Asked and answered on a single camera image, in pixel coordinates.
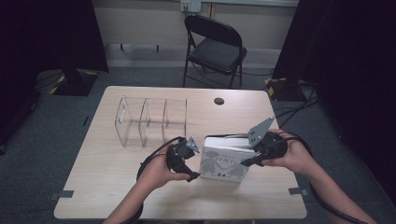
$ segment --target transparent shelf organizer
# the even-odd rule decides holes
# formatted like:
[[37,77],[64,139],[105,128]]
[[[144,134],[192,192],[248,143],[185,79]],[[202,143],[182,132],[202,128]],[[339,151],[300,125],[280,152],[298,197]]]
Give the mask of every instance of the transparent shelf organizer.
[[122,96],[115,125],[124,147],[158,148],[186,136],[187,99],[153,99]]

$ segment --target person's left hand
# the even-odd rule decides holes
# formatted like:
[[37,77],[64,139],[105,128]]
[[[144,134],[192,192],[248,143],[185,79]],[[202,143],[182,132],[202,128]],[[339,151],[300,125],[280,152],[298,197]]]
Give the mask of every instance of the person's left hand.
[[152,158],[136,184],[142,184],[150,190],[155,190],[164,186],[170,180],[187,180],[189,175],[183,173],[173,173],[166,164],[166,152],[172,145],[164,147],[158,154]]

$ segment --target book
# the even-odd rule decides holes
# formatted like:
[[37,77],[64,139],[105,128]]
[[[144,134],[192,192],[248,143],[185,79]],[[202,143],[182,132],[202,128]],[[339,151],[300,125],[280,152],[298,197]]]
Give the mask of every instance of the book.
[[256,155],[247,138],[207,136],[201,156],[201,177],[241,183],[249,167],[240,162]]

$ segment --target black folding chair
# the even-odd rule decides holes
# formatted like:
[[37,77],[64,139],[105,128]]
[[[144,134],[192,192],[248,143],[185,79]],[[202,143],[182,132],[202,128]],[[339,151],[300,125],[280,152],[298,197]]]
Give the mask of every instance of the black folding chair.
[[[186,64],[184,67],[183,87],[186,85],[189,62],[199,64],[226,76],[231,76],[230,89],[237,68],[239,67],[239,86],[242,85],[242,61],[247,55],[247,49],[242,46],[242,38],[230,25],[214,21],[199,15],[190,15],[184,20],[187,28],[189,44],[187,47]],[[192,33],[205,39],[195,44]]]

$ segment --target gray carpet floor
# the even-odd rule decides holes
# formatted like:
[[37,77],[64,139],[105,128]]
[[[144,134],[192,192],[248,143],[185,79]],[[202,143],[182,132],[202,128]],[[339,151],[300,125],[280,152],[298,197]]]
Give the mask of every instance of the gray carpet floor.
[[[270,69],[245,69],[243,90],[265,91],[264,80]],[[210,83],[210,87],[188,79],[188,88],[221,88],[208,78],[228,83],[228,79],[214,74],[199,75],[192,68],[192,76]],[[100,223],[102,220],[59,220],[53,216],[56,201],[52,192],[64,188],[90,121],[108,86],[181,87],[182,67],[166,68],[110,68],[101,73],[88,96],[58,96],[49,94],[57,78],[57,71],[39,76],[37,87],[42,92],[35,111],[24,121],[7,143],[7,152],[0,157],[0,223]],[[301,102],[272,102],[276,114]],[[282,124],[290,114],[277,118]],[[337,123],[322,103],[303,108],[282,127],[299,134],[312,148],[319,164],[340,187],[378,223],[396,223],[396,211],[387,195],[376,183],[365,164],[353,150],[338,138]],[[302,189],[308,183],[297,175]],[[256,223],[330,223],[324,210],[311,194],[304,197],[307,217],[301,220],[256,220]],[[211,221],[206,223],[249,223],[249,220]]]

